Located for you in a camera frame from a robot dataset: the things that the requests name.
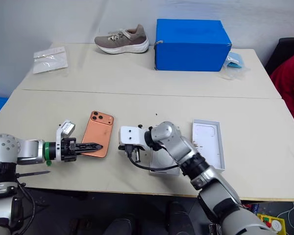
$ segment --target green ring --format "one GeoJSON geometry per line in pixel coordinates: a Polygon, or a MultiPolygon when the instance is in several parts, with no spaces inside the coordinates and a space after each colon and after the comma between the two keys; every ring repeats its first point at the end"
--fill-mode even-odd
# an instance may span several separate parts
{"type": "Polygon", "coordinates": [[[45,159],[46,159],[47,166],[50,166],[51,161],[50,161],[50,158],[49,158],[49,142],[45,143],[45,159]]]}

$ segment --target sneaker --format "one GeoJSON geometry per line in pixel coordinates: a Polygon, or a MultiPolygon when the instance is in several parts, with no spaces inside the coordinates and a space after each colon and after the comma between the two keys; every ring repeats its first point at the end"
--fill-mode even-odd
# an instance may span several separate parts
{"type": "Polygon", "coordinates": [[[101,50],[109,54],[142,53],[149,47],[149,41],[141,24],[135,29],[120,29],[110,36],[95,37],[95,43],[101,50]]]}

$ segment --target white table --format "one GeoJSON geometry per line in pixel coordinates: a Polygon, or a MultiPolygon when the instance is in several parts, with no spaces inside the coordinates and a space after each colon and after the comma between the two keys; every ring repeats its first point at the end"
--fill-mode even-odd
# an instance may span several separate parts
{"type": "MultiPolygon", "coordinates": [[[[294,201],[294,120],[281,99],[17,89],[0,111],[0,133],[55,141],[58,124],[69,119],[76,124],[72,137],[81,141],[92,110],[115,117],[107,156],[80,156],[74,163],[52,163],[51,167],[18,166],[20,173],[51,170],[22,181],[34,188],[196,196],[187,177],[150,175],[133,166],[117,148],[121,125],[148,127],[170,120],[190,138],[192,121],[199,118],[220,122],[223,176],[241,199],[294,201]]],[[[142,164],[150,161],[149,156],[141,158],[142,164]]]]}
{"type": "Polygon", "coordinates": [[[52,45],[52,47],[56,46],[66,47],[69,67],[41,74],[32,74],[32,70],[30,70],[18,86],[19,89],[114,94],[281,98],[252,49],[231,50],[242,56],[248,71],[237,79],[226,80],[222,78],[223,71],[156,71],[152,47],[143,54],[110,55],[100,51],[94,44],[52,45]]]}

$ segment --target red cloth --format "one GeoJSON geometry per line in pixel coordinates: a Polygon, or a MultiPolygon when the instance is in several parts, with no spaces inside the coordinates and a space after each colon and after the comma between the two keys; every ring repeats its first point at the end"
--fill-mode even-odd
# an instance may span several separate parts
{"type": "Polygon", "coordinates": [[[270,78],[294,117],[294,56],[276,68],[270,78]]]}

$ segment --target black chair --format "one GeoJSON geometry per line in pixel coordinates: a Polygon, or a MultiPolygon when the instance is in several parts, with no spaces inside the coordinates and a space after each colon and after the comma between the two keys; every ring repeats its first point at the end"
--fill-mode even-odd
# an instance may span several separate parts
{"type": "Polygon", "coordinates": [[[265,69],[269,75],[281,65],[284,61],[288,60],[294,55],[294,38],[280,38],[279,43],[274,49],[265,69]]]}

